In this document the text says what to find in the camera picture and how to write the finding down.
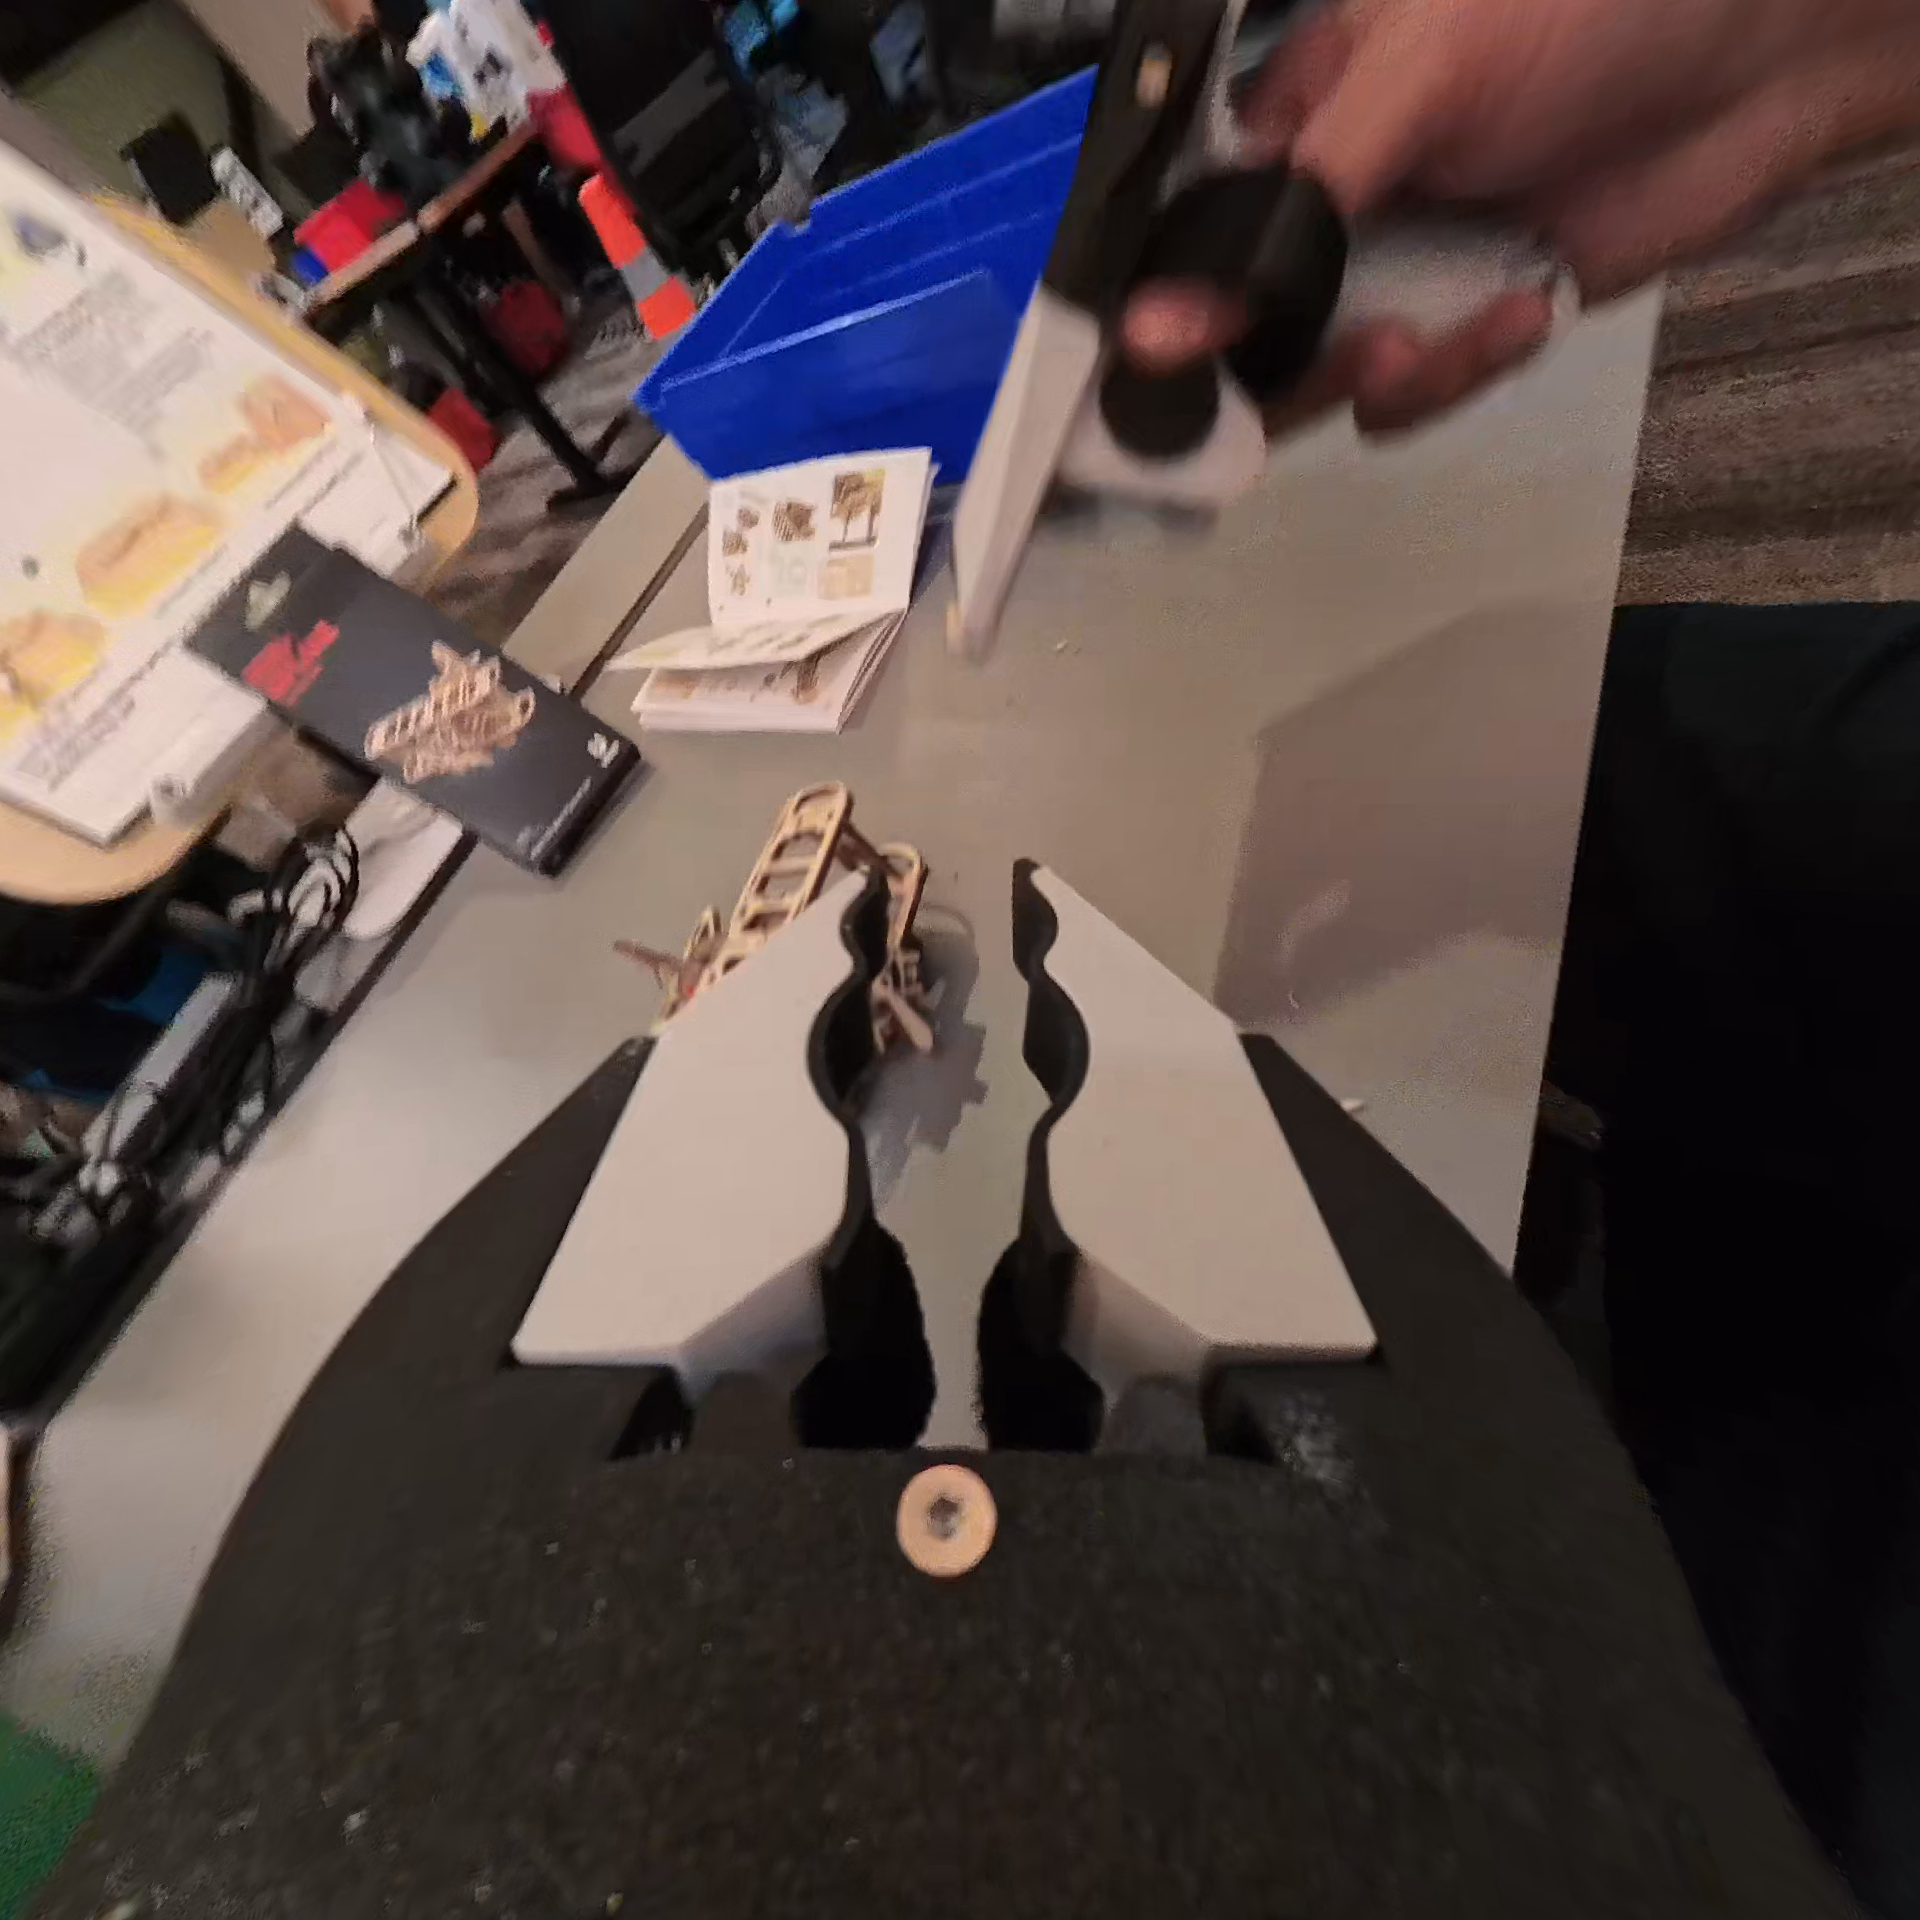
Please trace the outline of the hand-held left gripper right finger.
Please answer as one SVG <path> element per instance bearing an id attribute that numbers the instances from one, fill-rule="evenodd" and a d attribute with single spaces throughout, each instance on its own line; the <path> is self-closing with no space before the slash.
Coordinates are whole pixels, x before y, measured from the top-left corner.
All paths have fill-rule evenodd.
<path id="1" fill-rule="evenodd" d="M 1084 1455 L 1141 1386 L 1352 1366 L 1381 1336 L 1248 1038 L 1056 868 L 1013 868 L 1020 1058 L 1042 1089 L 976 1319 L 992 1448 Z"/>

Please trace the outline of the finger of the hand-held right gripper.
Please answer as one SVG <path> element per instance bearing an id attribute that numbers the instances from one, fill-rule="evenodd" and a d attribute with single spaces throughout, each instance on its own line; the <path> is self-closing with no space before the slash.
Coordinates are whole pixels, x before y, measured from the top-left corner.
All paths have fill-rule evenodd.
<path id="1" fill-rule="evenodd" d="M 950 650 L 983 658 L 1045 492 L 1101 369 L 1100 323 L 1037 286 L 950 518 Z"/>

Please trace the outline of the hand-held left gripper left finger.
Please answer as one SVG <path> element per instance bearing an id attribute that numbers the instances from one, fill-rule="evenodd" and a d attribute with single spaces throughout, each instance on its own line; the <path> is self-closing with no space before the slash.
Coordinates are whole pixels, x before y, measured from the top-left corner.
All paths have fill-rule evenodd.
<path id="1" fill-rule="evenodd" d="M 844 875 L 643 1044 L 518 1367 L 650 1367 L 687 1406 L 761 1381 L 806 1446 L 923 1440 L 924 1314 L 857 1123 L 888 905 L 877 875 Z"/>

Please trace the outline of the wooden biplane model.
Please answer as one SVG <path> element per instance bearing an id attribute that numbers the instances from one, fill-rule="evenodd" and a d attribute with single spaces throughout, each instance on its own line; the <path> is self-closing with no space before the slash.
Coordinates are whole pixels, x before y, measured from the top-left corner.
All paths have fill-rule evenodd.
<path id="1" fill-rule="evenodd" d="M 928 863 L 908 842 L 873 842 L 856 825 L 852 796 L 841 782 L 803 785 L 785 801 L 732 910 L 721 916 L 706 907 L 680 949 L 615 944 L 660 991 L 649 1039 L 660 1038 L 706 987 L 796 921 L 841 873 L 877 875 L 888 888 L 884 962 L 871 986 L 875 1043 L 882 1053 L 910 1044 L 933 1055 L 935 1001 L 923 975 L 924 946 L 918 935 Z"/>

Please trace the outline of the grey desk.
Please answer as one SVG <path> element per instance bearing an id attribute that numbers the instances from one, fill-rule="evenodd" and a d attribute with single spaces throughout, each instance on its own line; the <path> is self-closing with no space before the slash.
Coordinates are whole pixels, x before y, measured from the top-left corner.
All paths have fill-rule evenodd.
<path id="1" fill-rule="evenodd" d="M 112 1765 L 223 1532 L 351 1321 L 615 1044 L 796 785 L 933 868 L 956 1004 L 881 1086 L 881 1214 L 976 1440 L 976 1296 L 1013 1235 L 1011 868 L 1053 864 L 1269 1031 L 1511 1264 L 1660 296 L 1604 308 L 1411 439 L 1343 417 L 1198 533 L 1053 514 L 983 658 L 918 599 L 848 731 L 666 737 L 559 879 L 468 852 L 125 1330 L 51 1415 L 5 1715 Z"/>

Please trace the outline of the person's right hand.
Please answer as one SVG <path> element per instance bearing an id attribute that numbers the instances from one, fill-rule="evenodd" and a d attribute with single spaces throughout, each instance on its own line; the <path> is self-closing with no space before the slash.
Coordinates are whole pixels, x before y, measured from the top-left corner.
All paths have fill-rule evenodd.
<path id="1" fill-rule="evenodd" d="M 1354 2 L 1290 29 L 1234 117 L 1349 221 L 1491 211 L 1592 308 L 1914 130 L 1915 103 L 1915 2 Z"/>

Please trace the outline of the blue plastic bin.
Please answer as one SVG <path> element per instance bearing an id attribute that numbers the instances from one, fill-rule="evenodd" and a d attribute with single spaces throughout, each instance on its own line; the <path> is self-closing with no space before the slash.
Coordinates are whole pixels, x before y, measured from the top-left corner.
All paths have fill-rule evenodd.
<path id="1" fill-rule="evenodd" d="M 712 483 L 913 445 L 965 483 L 1094 82 L 1084 67 L 774 223 L 669 342 L 638 411 Z"/>

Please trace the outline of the open instruction booklet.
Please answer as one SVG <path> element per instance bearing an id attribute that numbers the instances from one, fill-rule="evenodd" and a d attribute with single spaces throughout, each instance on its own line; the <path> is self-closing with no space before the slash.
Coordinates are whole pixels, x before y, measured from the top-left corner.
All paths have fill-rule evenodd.
<path id="1" fill-rule="evenodd" d="M 841 734 L 914 604 L 930 445 L 774 466 L 708 492 L 708 610 L 636 644 L 643 734 Z"/>

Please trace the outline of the orange striped cone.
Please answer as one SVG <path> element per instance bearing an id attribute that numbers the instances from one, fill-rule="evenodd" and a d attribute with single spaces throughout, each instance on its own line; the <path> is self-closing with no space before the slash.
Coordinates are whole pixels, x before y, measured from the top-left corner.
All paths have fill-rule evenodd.
<path id="1" fill-rule="evenodd" d="M 669 342 L 697 315 L 693 288 L 650 252 L 631 205 L 605 173 L 579 184 L 579 209 L 610 265 L 622 276 L 643 337 L 654 344 Z"/>

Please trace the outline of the black biplane packaging box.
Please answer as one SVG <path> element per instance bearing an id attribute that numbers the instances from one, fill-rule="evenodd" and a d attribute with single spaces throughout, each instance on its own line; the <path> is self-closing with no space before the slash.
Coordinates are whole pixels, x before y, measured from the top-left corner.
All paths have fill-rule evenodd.
<path id="1" fill-rule="evenodd" d="M 559 875 L 636 782 L 631 739 L 351 552 L 289 530 L 188 645 L 298 731 Z"/>

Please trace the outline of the brown table with black legs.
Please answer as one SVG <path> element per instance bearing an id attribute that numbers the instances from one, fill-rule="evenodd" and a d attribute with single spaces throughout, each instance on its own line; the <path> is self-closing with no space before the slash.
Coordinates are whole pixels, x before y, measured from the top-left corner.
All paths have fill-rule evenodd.
<path id="1" fill-rule="evenodd" d="M 453 184 L 420 211 L 409 211 L 345 269 L 313 286 L 302 315 L 327 344 L 340 344 L 379 304 L 413 318 L 453 373 L 478 386 L 478 397 L 501 401 L 564 467 L 567 483 L 546 499 L 546 511 L 559 514 L 612 499 L 636 475 L 636 464 L 610 464 L 631 414 L 615 419 L 596 442 L 579 443 L 548 406 L 541 385 L 516 365 L 482 320 L 456 278 L 452 252 L 453 239 L 473 220 L 506 211 L 516 201 L 525 168 L 541 156 L 536 124 L 523 120 L 498 133 Z"/>

